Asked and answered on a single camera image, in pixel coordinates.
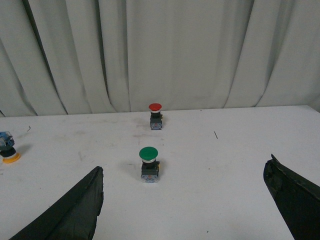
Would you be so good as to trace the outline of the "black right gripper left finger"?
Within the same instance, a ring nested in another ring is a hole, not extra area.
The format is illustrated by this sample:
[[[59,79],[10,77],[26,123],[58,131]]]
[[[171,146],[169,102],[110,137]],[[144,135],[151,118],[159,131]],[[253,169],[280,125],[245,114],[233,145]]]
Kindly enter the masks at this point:
[[[12,240],[91,240],[104,202],[103,168],[96,166]]]

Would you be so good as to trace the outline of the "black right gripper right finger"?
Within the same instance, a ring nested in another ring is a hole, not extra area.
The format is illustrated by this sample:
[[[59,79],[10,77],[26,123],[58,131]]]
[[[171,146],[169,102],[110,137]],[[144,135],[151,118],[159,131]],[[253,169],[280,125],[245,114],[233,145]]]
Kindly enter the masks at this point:
[[[295,240],[320,238],[320,187],[271,155],[263,180]]]

